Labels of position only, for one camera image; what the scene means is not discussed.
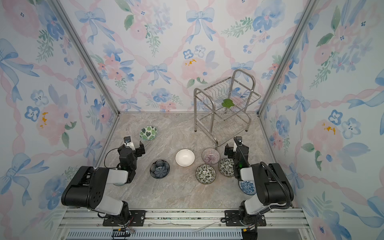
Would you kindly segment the stainless steel dish rack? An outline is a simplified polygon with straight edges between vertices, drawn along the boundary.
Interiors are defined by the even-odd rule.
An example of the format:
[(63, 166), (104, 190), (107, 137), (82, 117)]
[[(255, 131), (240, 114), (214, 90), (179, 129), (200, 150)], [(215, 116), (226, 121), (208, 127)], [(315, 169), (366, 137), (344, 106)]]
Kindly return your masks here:
[[(255, 91), (256, 79), (248, 71), (235, 70), (232, 76), (204, 89), (194, 89), (194, 131), (200, 129), (218, 148), (248, 131), (252, 117), (250, 106), (261, 99)], [(222, 106), (224, 99), (231, 99), (235, 106)]]

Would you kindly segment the white bowl orange outside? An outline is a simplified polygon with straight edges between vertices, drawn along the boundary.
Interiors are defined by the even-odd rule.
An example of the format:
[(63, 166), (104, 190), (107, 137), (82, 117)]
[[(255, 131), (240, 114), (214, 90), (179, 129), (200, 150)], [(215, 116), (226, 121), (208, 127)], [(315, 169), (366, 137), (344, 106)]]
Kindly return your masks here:
[(181, 167), (189, 167), (195, 161), (195, 154), (189, 149), (182, 149), (176, 154), (176, 162)]

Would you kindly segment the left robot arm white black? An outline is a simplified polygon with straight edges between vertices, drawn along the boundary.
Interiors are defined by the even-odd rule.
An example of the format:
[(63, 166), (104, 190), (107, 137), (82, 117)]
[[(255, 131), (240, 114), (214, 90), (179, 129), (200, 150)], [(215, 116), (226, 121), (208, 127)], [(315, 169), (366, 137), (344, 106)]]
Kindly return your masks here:
[(128, 142), (129, 139), (126, 137), (125, 142), (117, 148), (120, 164), (116, 168), (80, 167), (62, 194), (62, 204), (104, 214), (105, 219), (119, 226), (130, 224), (133, 217), (128, 203), (105, 193), (109, 184), (130, 184), (136, 175), (138, 158), (146, 153), (142, 142), (135, 148), (133, 143)]

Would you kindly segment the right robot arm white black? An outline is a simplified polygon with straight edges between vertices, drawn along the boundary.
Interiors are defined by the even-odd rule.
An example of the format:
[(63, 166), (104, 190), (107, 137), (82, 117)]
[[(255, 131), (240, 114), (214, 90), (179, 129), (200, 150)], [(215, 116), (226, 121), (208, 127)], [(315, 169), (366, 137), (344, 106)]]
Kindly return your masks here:
[(279, 164), (259, 162), (251, 165), (248, 162), (248, 153), (249, 147), (242, 144), (225, 146), (225, 156), (234, 161), (234, 177), (238, 182), (251, 182), (255, 185), (253, 197), (242, 201), (239, 206), (237, 223), (256, 226), (265, 213), (290, 208), (294, 191)]

